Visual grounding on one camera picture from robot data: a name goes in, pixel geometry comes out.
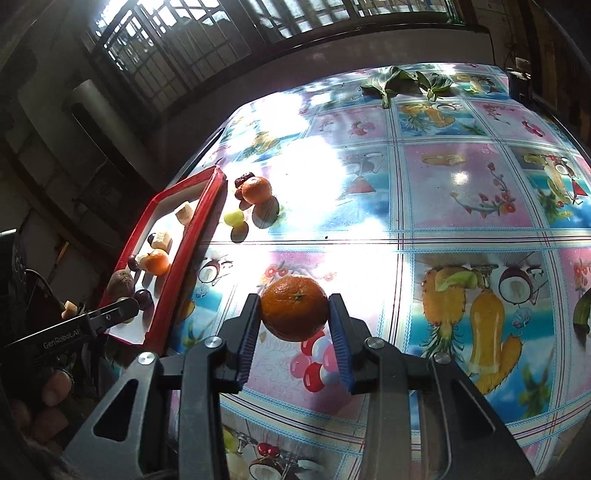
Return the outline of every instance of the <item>mandarin orange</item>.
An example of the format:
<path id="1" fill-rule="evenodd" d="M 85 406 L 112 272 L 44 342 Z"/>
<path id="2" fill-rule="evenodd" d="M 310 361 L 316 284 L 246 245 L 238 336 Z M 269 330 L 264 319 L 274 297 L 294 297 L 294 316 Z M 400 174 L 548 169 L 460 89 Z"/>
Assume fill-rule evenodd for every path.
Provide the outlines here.
<path id="1" fill-rule="evenodd" d="M 302 342 L 321 330 L 329 317 L 322 287 L 303 275 L 286 275 L 261 296 L 262 322 L 281 340 Z"/>

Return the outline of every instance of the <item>tray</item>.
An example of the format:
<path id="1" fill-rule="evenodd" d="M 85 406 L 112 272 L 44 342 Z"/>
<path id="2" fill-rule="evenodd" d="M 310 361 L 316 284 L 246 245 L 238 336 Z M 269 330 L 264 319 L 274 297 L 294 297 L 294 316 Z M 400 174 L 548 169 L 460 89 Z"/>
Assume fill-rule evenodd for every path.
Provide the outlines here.
<path id="1" fill-rule="evenodd" d="M 130 255 L 151 251 L 146 239 L 154 231 L 168 231 L 172 237 L 169 252 L 171 267 L 161 277 L 140 271 L 135 273 L 135 289 L 146 288 L 154 299 L 153 309 L 140 312 L 129 323 L 121 323 L 108 330 L 108 334 L 131 345 L 142 345 L 157 353 L 164 353 L 170 321 L 182 281 L 193 249 L 213 202 L 226 181 L 219 167 L 211 167 L 177 183 L 159 193 L 150 201 L 116 265 L 116 270 L 126 268 Z M 177 220 L 174 211 L 184 202 L 194 209 L 193 219 L 186 228 Z M 108 303 L 105 294 L 100 305 Z"/>

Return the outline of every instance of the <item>vegetable leaves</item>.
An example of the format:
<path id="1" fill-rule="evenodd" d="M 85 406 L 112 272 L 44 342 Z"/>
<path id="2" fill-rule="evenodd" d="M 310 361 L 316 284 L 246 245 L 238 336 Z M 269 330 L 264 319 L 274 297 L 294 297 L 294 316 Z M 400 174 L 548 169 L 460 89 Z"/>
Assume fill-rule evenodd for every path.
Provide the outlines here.
<path id="1" fill-rule="evenodd" d="M 427 91 L 427 99 L 434 102 L 437 94 L 446 92 L 452 85 L 452 80 L 446 75 L 422 72 L 412 72 L 392 66 L 379 69 L 378 73 L 361 85 L 366 95 L 379 95 L 382 98 L 382 108 L 390 108 L 390 98 L 401 91 L 402 82 L 416 82 Z"/>
<path id="2" fill-rule="evenodd" d="M 427 77 L 417 72 L 417 81 L 427 91 L 427 100 L 431 102 L 437 100 L 438 93 L 447 92 L 453 83 L 451 78 L 440 73 L 430 73 Z"/>

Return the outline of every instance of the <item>green leaves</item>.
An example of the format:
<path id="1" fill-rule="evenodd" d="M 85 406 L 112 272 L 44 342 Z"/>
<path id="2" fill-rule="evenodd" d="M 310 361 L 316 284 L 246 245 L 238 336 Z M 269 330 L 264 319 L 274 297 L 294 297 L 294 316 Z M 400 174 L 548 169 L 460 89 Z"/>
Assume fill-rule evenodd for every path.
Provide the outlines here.
<path id="1" fill-rule="evenodd" d="M 382 108 L 390 108 L 390 98 L 395 97 L 401 90 L 401 82 L 416 82 L 427 91 L 427 99 L 434 102 L 437 94 L 449 90 L 452 80 L 446 75 L 422 72 L 412 72 L 392 66 L 380 69 L 378 73 L 361 85 L 366 95 L 379 95 L 382 98 Z"/>
<path id="2" fill-rule="evenodd" d="M 589 314 L 591 313 L 591 288 L 587 290 L 574 306 L 573 325 L 589 334 Z"/>
<path id="3" fill-rule="evenodd" d="M 365 94 L 381 95 L 382 108 L 390 108 L 390 97 L 398 94 L 397 80 L 416 81 L 417 74 L 392 66 L 385 70 L 380 69 L 379 73 L 363 83 L 361 88 Z"/>
<path id="4" fill-rule="evenodd" d="M 427 77 L 417 72 L 417 81 L 427 91 L 427 100 L 431 102 L 437 100 L 438 93 L 447 92 L 453 83 L 451 78 L 440 73 L 429 73 Z"/>

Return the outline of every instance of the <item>orange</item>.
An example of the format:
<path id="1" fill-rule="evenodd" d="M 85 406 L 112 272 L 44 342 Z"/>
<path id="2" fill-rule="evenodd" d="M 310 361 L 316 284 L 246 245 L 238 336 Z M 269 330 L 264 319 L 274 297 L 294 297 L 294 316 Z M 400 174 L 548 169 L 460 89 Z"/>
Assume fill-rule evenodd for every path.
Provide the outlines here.
<path id="1" fill-rule="evenodd" d="M 159 277 L 160 275 L 164 275 L 169 267 L 170 267 L 170 260 L 168 259 L 168 254 L 164 250 L 160 250 L 159 248 L 155 248 L 152 250 L 147 258 L 145 259 L 145 266 L 146 270 Z"/>
<path id="2" fill-rule="evenodd" d="M 260 205 L 271 198 L 272 188 L 269 180 L 263 177 L 251 177 L 240 187 L 242 196 L 248 203 Z"/>
<path id="3" fill-rule="evenodd" d="M 315 280 L 286 275 L 261 296 L 262 322 L 281 340 L 303 342 L 320 331 L 329 317 L 329 301 Z"/>

